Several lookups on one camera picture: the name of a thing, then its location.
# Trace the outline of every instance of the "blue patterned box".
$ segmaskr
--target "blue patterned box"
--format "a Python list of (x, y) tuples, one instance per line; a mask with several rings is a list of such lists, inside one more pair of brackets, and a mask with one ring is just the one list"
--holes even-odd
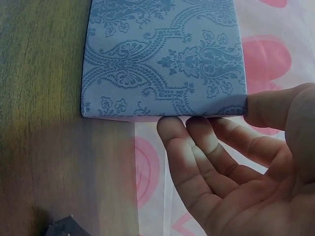
[(246, 98), (233, 0), (93, 0), (83, 116), (238, 116)]

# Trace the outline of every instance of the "dark object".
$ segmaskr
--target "dark object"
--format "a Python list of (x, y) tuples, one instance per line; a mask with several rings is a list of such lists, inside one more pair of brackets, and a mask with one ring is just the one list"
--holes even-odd
[(91, 236), (82, 229), (73, 216), (68, 216), (49, 226), (46, 236)]

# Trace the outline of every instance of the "finger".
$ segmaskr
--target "finger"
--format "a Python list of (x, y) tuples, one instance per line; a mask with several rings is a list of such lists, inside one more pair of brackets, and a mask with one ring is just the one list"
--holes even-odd
[(237, 186), (237, 184), (229, 178), (217, 173), (204, 153), (195, 145), (195, 142), (192, 140), (179, 118), (162, 118), (157, 124), (157, 130), (165, 147), (167, 147), (168, 143), (173, 139), (179, 138), (187, 142), (201, 176), (204, 177), (213, 193), (224, 198)]
[(220, 174), (232, 179), (238, 184), (243, 184), (262, 176), (249, 167), (239, 165), (228, 154), (222, 145), (218, 143), (214, 130), (206, 118), (190, 118), (186, 126), (187, 131), (196, 145), (207, 156)]
[(266, 168), (270, 167), (279, 153), (290, 158), (290, 150), (285, 141), (261, 136), (228, 119), (209, 119), (209, 121), (222, 142)]
[(172, 139), (166, 146), (169, 169), (175, 188), (186, 209), (201, 226), (222, 199), (213, 194), (200, 175), (190, 145), (183, 139)]
[(256, 127), (284, 130), (292, 101), (301, 91), (313, 86), (307, 83), (291, 89), (249, 95), (245, 121)]
[(315, 86), (300, 92), (288, 112), (285, 139), (304, 183), (315, 182)]
[(161, 137), (164, 146), (175, 138), (185, 140), (191, 147), (195, 146), (195, 143), (184, 127), (183, 122), (178, 117), (161, 118), (157, 123), (157, 132)]

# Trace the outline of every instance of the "hand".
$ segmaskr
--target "hand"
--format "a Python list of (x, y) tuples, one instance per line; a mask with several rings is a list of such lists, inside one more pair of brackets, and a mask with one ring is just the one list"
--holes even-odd
[[(245, 120), (286, 142), (223, 118), (159, 121), (186, 208), (209, 236), (315, 235), (315, 84), (249, 95)], [(239, 165), (218, 139), (268, 171)]]

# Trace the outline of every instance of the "wood grain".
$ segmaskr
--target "wood grain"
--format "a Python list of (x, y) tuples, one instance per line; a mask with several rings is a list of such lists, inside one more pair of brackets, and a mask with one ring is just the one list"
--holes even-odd
[(70, 214), (93, 236), (138, 235), (134, 126), (85, 119), (91, 0), (0, 0), (0, 234)]

